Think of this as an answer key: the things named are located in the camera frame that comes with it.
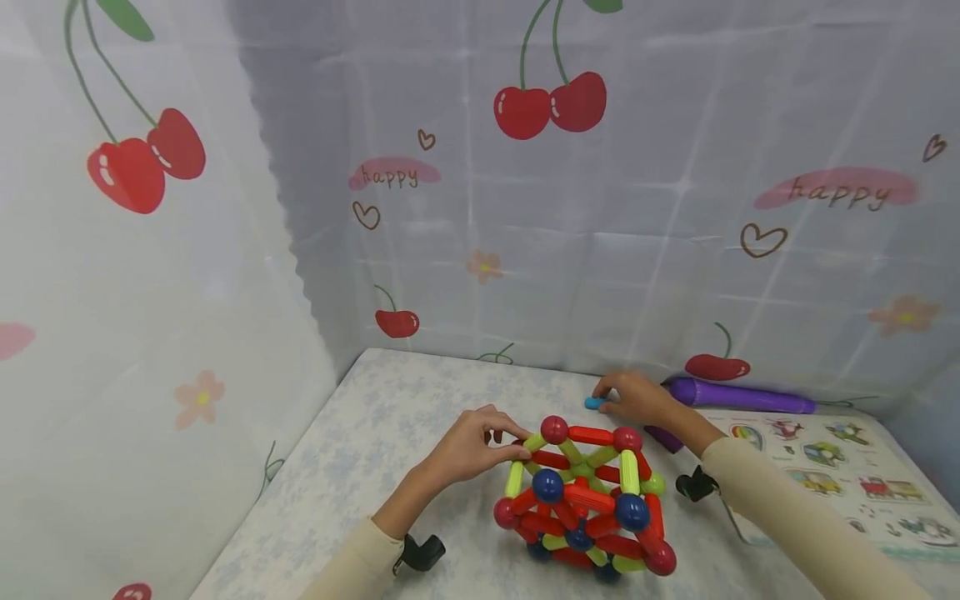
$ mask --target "magnetic building toy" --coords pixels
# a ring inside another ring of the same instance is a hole
[[[574,443],[600,447],[585,456]],[[556,445],[563,455],[543,451],[547,444]],[[677,556],[663,538],[660,509],[665,485],[644,458],[643,440],[635,429],[568,426],[551,416],[523,446],[533,456],[510,465],[493,519],[520,534],[534,559],[591,569],[605,583],[643,569],[659,576],[673,573]],[[620,468],[607,465],[617,457]],[[533,475],[525,490],[524,470]],[[611,489],[604,481],[617,487]],[[632,539],[619,535],[622,529]]]

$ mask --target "purple toy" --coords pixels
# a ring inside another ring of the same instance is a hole
[[[817,404],[813,400],[795,394],[717,385],[690,377],[673,379],[667,385],[667,389],[672,397],[687,406],[724,406],[748,411],[789,413],[792,415],[809,415],[817,408]],[[643,429],[671,454],[676,454],[684,447],[683,442],[659,427],[647,426]]]

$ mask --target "white curtain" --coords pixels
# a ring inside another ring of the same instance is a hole
[[[0,0],[0,597],[185,598],[370,346],[860,398],[955,455],[924,428],[958,30],[953,0]]]

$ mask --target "wooden puzzle board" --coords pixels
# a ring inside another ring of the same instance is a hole
[[[703,414],[728,435],[751,442],[883,552],[908,560],[960,561],[956,513],[875,420]],[[728,512],[744,541],[772,545],[753,523],[730,507]]]

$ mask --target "left hand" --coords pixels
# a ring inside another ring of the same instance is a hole
[[[518,440],[526,440],[531,435],[492,404],[464,411],[420,466],[445,488],[473,479],[500,463],[530,460],[530,451],[522,445],[488,445],[491,439],[500,444],[503,432]]]

